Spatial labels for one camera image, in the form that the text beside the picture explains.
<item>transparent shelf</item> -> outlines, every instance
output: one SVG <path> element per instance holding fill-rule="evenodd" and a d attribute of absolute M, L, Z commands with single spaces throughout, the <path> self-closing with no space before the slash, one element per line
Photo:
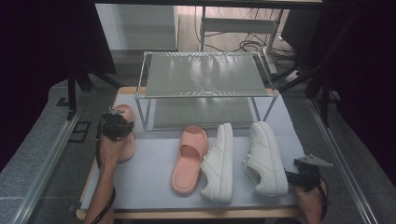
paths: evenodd
<path fill-rule="evenodd" d="M 257 52 L 145 52 L 134 96 L 145 130 L 235 128 L 262 120 L 255 97 L 277 93 Z"/>

